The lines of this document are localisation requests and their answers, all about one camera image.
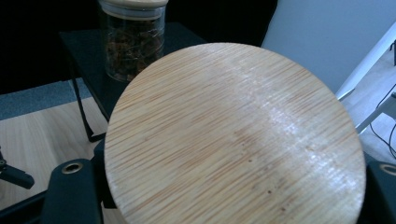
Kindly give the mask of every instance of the cord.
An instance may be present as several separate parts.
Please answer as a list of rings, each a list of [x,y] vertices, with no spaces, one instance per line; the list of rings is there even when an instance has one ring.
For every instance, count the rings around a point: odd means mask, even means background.
[[[393,89],[394,89],[395,87],[396,87],[396,84],[393,85],[392,88],[390,88],[390,90],[388,91],[388,93],[384,96],[384,98],[382,98],[382,100],[378,103],[378,105],[376,106],[375,109],[377,109],[377,108],[382,104],[382,102],[388,97],[388,95],[393,91]],[[384,142],[384,143],[388,146],[390,154],[392,154],[393,158],[396,160],[396,151],[395,151],[395,149],[392,147],[391,142],[390,142],[391,139],[392,139],[392,136],[393,136],[393,132],[394,132],[394,130],[396,129],[396,124],[393,126],[393,128],[392,128],[392,130],[391,130],[391,132],[390,132],[390,136],[389,136],[389,141],[388,141],[388,142],[387,142],[385,139],[383,139],[381,136],[379,136],[379,135],[374,131],[373,125],[372,125],[371,123],[370,123],[370,128],[371,128],[371,130],[373,131],[373,133],[374,133],[382,142]]]

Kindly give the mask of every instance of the black side table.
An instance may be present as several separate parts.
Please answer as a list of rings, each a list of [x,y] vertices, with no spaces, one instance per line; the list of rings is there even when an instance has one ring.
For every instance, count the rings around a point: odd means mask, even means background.
[[[60,32],[64,43],[65,56],[69,62],[73,86],[78,98],[78,106],[85,130],[91,142],[105,137],[105,133],[94,135],[90,128],[79,97],[76,77],[80,76],[98,104],[102,114],[109,121],[110,115],[128,83],[117,81],[105,72],[101,30],[81,30]],[[164,55],[179,49],[206,43],[200,36],[178,22],[165,24]]]

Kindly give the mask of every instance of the glass jar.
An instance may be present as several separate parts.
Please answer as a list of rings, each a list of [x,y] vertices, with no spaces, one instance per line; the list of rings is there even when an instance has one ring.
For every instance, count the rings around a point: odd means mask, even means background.
[[[106,73],[132,81],[163,56],[167,0],[99,0]]]

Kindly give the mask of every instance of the white wall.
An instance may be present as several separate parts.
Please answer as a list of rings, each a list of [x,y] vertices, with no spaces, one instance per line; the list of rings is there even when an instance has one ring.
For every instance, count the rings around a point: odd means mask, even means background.
[[[396,0],[279,0],[262,47],[311,71],[337,97],[396,39]]]

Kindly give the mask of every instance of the wooden lid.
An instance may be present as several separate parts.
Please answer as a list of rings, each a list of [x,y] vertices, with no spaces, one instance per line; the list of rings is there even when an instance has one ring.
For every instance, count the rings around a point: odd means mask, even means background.
[[[271,51],[171,53],[126,88],[106,176],[129,223],[356,223],[359,137],[315,76]]]
[[[168,0],[102,0],[116,7],[165,7]]]

